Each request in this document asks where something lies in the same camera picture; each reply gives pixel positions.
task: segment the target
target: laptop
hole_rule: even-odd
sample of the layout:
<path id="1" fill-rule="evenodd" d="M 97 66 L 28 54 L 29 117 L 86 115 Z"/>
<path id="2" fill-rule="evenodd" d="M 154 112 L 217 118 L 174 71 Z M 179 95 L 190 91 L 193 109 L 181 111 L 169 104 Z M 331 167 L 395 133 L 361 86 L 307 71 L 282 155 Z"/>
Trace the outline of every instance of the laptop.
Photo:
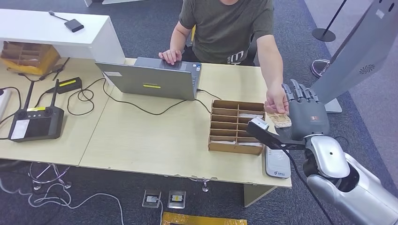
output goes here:
<path id="1" fill-rule="evenodd" d="M 95 62 L 104 75 L 124 93 L 195 100 L 201 63 L 139 57 L 134 65 Z"/>

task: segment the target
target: white cable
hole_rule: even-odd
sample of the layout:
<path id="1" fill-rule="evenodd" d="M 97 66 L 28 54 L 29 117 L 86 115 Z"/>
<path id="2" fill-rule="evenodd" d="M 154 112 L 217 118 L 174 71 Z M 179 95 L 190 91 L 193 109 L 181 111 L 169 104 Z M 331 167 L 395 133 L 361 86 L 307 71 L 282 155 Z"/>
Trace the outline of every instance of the white cable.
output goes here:
<path id="1" fill-rule="evenodd" d="M 163 217 L 163 203 L 161 202 L 161 199 L 160 198 L 158 198 L 159 199 L 159 202 L 161 203 L 161 223 L 160 223 L 160 225 L 162 225 L 162 217 Z"/>
<path id="2" fill-rule="evenodd" d="M 57 185 L 62 186 L 63 191 L 69 196 L 69 202 L 66 202 L 64 199 L 58 198 L 58 197 L 47 197 L 49 190 L 50 190 L 52 187 L 57 186 Z M 70 203 L 71 203 L 71 201 L 72 201 L 72 197 L 70 196 L 69 192 L 66 191 L 65 187 L 64 187 L 62 184 L 53 184 L 53 185 L 51 185 L 51 186 L 47 189 L 46 194 L 44 195 L 44 197 L 34 200 L 33 203 L 31 202 L 31 198 L 32 198 L 32 196 L 33 196 L 33 193 L 22 193 L 20 188 L 17 189 L 16 191 L 9 191 L 9 190 L 7 190 L 7 189 L 5 189 L 5 188 L 3 187 L 3 183 L 2 183 L 2 181 L 1 181 L 1 177 L 0 177 L 0 188 L 1 188 L 3 191 L 5 191 L 6 193 L 9 193 L 9 194 L 19 193 L 20 195 L 29 195 L 28 203 L 29 203 L 29 205 L 30 205 L 31 207 L 34 207 L 34 208 L 41 207 L 41 206 L 43 206 L 43 205 L 45 205 L 45 204 L 47 204 L 47 203 L 54 203 L 54 204 L 57 204 L 57 205 L 60 205 L 60 206 L 67 206 L 68 208 L 70 208 L 70 209 L 73 210 L 73 209 L 76 209 L 76 208 L 80 207 L 80 206 L 83 205 L 86 201 L 90 200 L 91 198 L 93 198 L 93 197 L 95 197 L 95 196 L 97 196 L 97 195 L 106 195 L 106 196 L 112 197 L 112 198 L 114 198 L 114 199 L 117 200 L 117 203 L 119 204 L 119 208 L 120 208 L 120 217 L 121 217 L 121 220 L 122 220 L 122 225 L 124 225 L 124 222 L 123 222 L 123 210 L 122 210 L 122 205 L 120 204 L 120 201 L 119 201 L 118 198 L 116 198 L 115 196 L 110 195 L 110 194 L 106 194 L 106 193 L 97 193 L 97 194 L 94 194 L 94 195 L 88 197 L 86 200 L 84 200 L 84 201 L 83 201 L 82 203 L 80 203 L 79 205 L 74 206 L 74 207 L 71 207 L 71 206 L 69 206 L 69 205 L 70 205 Z M 40 205 L 34 205 L 34 203 L 38 203 L 38 202 L 40 203 L 40 202 L 42 202 L 43 200 L 49 200 L 49 199 L 58 199 L 58 200 L 63 201 L 64 204 L 59 203 L 59 202 L 55 202 L 55 201 L 47 201 L 47 202 L 44 202 L 44 203 L 42 203 L 42 204 L 40 204 Z M 162 204 L 162 202 L 161 202 L 161 213 L 163 213 L 163 204 Z"/>

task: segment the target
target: olive green t-shirt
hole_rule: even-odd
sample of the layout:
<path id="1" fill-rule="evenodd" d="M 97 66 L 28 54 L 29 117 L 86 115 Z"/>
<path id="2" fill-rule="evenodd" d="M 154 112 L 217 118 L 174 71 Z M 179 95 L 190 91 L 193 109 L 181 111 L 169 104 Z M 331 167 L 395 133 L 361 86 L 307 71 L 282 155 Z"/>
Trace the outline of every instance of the olive green t-shirt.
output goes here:
<path id="1" fill-rule="evenodd" d="M 250 38 L 273 34 L 272 0 L 184 0 L 180 23 L 196 25 L 193 52 L 202 62 L 239 64 L 247 56 Z"/>

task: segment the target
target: cardboard organizer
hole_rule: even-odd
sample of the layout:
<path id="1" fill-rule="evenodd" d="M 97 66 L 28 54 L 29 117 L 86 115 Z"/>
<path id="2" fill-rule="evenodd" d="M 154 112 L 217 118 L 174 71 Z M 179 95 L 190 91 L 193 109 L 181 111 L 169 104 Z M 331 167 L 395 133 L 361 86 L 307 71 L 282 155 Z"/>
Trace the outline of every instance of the cardboard organizer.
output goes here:
<path id="1" fill-rule="evenodd" d="M 17 72 L 44 75 L 50 72 L 60 55 L 52 45 L 5 41 L 0 59 Z"/>
<path id="2" fill-rule="evenodd" d="M 260 143 L 246 132 L 252 118 L 239 117 L 240 114 L 256 114 L 265 119 L 264 104 L 215 100 L 212 104 L 210 119 L 210 151 L 226 151 L 259 155 L 264 145 L 247 146 L 243 143 Z M 212 141 L 235 142 L 217 143 Z"/>

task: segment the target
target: man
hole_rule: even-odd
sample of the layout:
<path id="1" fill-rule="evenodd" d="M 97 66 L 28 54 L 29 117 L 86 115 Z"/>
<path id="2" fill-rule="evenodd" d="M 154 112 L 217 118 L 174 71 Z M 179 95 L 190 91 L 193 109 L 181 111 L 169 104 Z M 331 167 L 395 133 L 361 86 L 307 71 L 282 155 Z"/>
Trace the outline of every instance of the man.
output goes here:
<path id="1" fill-rule="evenodd" d="M 273 36 L 273 17 L 272 0 L 184 0 L 170 49 L 159 57 L 171 65 L 177 60 L 252 65 L 245 59 L 254 34 L 268 88 L 265 109 L 285 113 L 288 102 L 282 88 L 283 62 Z M 193 47 L 181 54 L 194 25 Z"/>

